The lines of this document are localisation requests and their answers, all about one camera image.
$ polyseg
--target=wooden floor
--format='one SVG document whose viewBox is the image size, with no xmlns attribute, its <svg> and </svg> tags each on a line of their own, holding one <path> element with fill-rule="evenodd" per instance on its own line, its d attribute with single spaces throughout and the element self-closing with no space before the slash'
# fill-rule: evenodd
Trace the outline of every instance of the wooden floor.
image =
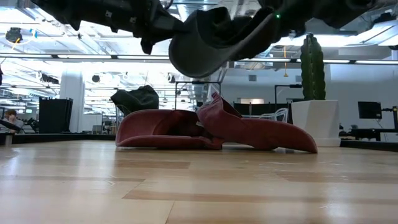
<svg viewBox="0 0 398 224">
<path fill-rule="evenodd" d="M 398 154 L 0 148 L 0 223 L 398 223 Z"/>
</svg>

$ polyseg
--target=white pot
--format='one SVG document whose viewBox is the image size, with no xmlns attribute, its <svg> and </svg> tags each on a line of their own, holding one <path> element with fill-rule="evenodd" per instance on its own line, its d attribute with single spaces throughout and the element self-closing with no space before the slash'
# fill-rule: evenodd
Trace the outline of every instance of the white pot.
<svg viewBox="0 0 398 224">
<path fill-rule="evenodd" d="M 315 140 L 318 147 L 340 147 L 337 100 L 311 100 L 292 103 L 293 124 Z"/>
</svg>

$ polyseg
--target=cactus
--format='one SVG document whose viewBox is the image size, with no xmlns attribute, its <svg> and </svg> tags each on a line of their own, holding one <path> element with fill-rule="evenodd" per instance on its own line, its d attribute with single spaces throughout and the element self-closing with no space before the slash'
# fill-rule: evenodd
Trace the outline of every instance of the cactus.
<svg viewBox="0 0 398 224">
<path fill-rule="evenodd" d="M 304 99 L 325 100 L 326 84 L 323 52 L 313 34 L 307 35 L 301 46 L 301 77 Z"/>
</svg>

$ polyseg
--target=red fabric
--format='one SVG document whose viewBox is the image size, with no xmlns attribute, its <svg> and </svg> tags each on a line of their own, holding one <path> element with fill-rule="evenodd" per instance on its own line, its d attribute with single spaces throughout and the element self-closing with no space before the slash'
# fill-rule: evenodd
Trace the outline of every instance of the red fabric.
<svg viewBox="0 0 398 224">
<path fill-rule="evenodd" d="M 141 110 L 127 115 L 116 135 L 116 145 L 174 149 L 221 149 L 223 140 L 197 125 L 196 113 L 184 110 Z"/>
<path fill-rule="evenodd" d="M 212 135 L 256 149 L 285 147 L 317 153 L 315 141 L 304 130 L 280 121 L 242 118 L 219 94 L 213 93 L 212 97 L 213 102 L 197 112 L 201 124 Z"/>
</svg>

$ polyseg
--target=person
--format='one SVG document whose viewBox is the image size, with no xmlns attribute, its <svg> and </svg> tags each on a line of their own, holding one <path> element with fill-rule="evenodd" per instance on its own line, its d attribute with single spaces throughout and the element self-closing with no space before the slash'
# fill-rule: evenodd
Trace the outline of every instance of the person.
<svg viewBox="0 0 398 224">
<path fill-rule="evenodd" d="M 16 110 L 7 110 L 6 114 L 4 115 L 3 120 L 10 122 L 11 124 L 14 124 L 20 128 L 22 128 L 24 125 L 23 121 L 17 119 L 17 111 Z M 1 129 L 2 129 L 2 131 L 6 131 L 6 132 L 10 132 L 10 133 L 17 133 L 17 131 L 8 129 L 4 126 Z"/>
</svg>

